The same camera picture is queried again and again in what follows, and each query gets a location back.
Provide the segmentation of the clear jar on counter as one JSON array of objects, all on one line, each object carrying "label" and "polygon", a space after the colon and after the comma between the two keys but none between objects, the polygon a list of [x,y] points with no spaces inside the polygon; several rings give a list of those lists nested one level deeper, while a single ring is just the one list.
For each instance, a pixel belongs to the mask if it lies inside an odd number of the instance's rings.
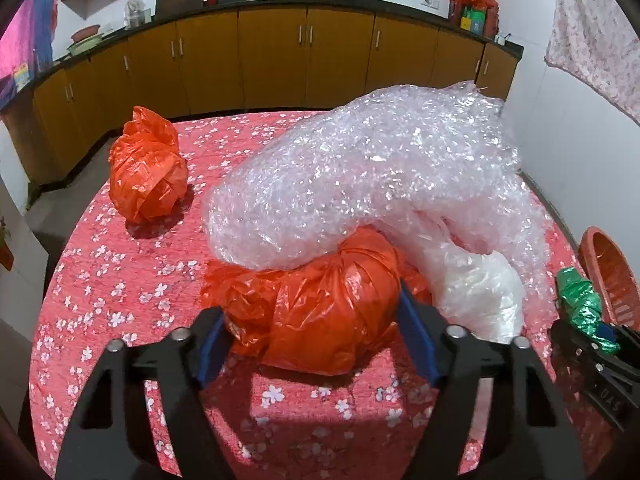
[{"label": "clear jar on counter", "polygon": [[128,0],[125,6],[124,17],[126,29],[137,28],[151,21],[151,9],[143,0]]}]

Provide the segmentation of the stacked bowls on counter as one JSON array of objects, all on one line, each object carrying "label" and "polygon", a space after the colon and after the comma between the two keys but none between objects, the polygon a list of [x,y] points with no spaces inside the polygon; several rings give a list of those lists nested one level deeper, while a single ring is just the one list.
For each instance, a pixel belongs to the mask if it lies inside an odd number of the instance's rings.
[{"label": "stacked bowls on counter", "polygon": [[70,39],[72,44],[67,48],[67,51],[71,56],[91,50],[102,41],[100,25],[95,24],[79,29]]}]

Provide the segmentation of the large orange plastic bag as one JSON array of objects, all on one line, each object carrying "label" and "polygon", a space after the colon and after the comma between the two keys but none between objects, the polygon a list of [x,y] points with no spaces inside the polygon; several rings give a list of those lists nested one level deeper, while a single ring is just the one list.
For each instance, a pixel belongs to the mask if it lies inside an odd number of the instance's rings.
[{"label": "large orange plastic bag", "polygon": [[281,370],[338,376],[386,345],[402,285],[421,301],[430,284],[378,230],[356,229],[335,252],[292,270],[209,261],[205,307],[220,307],[233,352]]}]

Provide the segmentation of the pink and blue hanging cloth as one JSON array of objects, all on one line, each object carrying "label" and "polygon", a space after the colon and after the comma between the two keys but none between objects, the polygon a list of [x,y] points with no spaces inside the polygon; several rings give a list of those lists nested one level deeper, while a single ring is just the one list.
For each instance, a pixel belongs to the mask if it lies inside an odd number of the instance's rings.
[{"label": "pink and blue hanging cloth", "polygon": [[1,37],[1,107],[53,65],[58,0],[24,0]]}]

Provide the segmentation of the red floral tablecloth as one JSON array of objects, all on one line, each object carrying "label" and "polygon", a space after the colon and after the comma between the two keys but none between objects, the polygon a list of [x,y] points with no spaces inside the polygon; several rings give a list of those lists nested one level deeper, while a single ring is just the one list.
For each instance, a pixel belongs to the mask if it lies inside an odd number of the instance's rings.
[{"label": "red floral tablecloth", "polygon": [[[82,207],[44,297],[30,359],[32,424],[48,474],[104,346],[115,338],[158,341],[198,315],[210,257],[200,211],[207,190],[304,118],[268,112],[180,122],[186,206],[151,229],[128,228],[106,188]],[[240,479],[398,479],[435,391],[393,339],[345,378],[284,374],[230,356],[202,402]]]}]

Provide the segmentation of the flower pot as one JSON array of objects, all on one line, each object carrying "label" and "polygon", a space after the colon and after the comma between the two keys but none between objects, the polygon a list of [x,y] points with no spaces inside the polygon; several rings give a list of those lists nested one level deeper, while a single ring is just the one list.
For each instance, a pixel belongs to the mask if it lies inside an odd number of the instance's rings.
[{"label": "flower pot", "polygon": [[4,219],[0,220],[0,264],[7,270],[11,271],[14,265],[14,255],[8,245],[9,231],[6,228]]}]

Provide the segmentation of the small orange plastic bag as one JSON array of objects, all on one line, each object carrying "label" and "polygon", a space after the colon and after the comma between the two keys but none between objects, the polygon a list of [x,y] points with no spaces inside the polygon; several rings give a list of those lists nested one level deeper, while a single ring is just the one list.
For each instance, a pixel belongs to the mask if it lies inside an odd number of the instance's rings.
[{"label": "small orange plastic bag", "polygon": [[188,189],[189,169],[171,122],[143,106],[132,110],[108,155],[110,199],[133,224],[171,214]]}]

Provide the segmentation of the orange plastic basket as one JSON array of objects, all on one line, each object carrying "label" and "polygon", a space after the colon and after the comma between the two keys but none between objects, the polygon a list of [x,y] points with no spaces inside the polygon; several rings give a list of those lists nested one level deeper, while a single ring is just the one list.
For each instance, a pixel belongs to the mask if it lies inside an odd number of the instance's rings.
[{"label": "orange plastic basket", "polygon": [[578,259],[602,298],[605,322],[639,330],[639,286],[614,240],[590,226],[582,234]]}]

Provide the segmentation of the red bag of groceries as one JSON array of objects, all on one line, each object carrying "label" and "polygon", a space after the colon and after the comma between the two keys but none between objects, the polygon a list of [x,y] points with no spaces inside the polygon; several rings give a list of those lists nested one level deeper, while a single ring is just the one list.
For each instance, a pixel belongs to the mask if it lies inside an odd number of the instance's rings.
[{"label": "red bag of groceries", "polygon": [[499,5],[496,0],[449,0],[448,21],[477,36],[498,34]]}]

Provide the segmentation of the clear bubble wrap sheet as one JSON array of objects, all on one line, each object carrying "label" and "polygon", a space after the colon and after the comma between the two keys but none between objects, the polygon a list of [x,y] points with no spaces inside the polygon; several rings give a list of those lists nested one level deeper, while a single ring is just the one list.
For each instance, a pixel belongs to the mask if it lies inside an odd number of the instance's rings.
[{"label": "clear bubble wrap sheet", "polygon": [[375,226],[448,306],[454,269],[495,260],[532,313],[550,297],[550,220],[518,173],[503,107],[470,82],[400,84],[302,120],[210,189],[209,247],[246,268],[291,269]]}]

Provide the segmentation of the white plastic bag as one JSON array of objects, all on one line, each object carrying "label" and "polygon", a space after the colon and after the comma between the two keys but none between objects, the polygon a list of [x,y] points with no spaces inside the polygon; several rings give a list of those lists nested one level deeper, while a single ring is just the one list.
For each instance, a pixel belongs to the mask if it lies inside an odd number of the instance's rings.
[{"label": "white plastic bag", "polygon": [[525,287],[503,254],[470,252],[454,241],[445,222],[417,212],[395,214],[375,226],[426,278],[448,322],[500,344],[521,333]]}]

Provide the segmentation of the pink floral hanging cloth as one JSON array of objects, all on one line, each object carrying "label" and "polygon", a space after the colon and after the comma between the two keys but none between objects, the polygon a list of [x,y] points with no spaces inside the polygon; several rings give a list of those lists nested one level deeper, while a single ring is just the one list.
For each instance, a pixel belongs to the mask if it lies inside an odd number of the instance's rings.
[{"label": "pink floral hanging cloth", "polygon": [[639,120],[639,38],[616,0],[555,0],[546,63]]}]

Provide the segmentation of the green plastic bag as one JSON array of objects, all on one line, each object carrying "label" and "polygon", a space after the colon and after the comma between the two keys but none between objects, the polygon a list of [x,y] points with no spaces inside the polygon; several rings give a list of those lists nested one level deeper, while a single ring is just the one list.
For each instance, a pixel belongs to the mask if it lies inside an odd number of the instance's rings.
[{"label": "green plastic bag", "polygon": [[561,309],[571,326],[588,336],[605,353],[620,351],[614,330],[603,322],[602,298],[588,278],[570,266],[555,277]]}]

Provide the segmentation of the brown kitchen cabinet row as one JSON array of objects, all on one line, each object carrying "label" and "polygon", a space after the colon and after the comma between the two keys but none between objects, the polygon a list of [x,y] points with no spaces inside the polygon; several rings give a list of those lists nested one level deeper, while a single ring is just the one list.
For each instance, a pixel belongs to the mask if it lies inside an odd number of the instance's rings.
[{"label": "brown kitchen cabinet row", "polygon": [[524,50],[382,0],[221,0],[121,30],[1,110],[37,188],[66,181],[144,106],[168,119],[329,110],[393,84],[477,82],[505,98]]}]

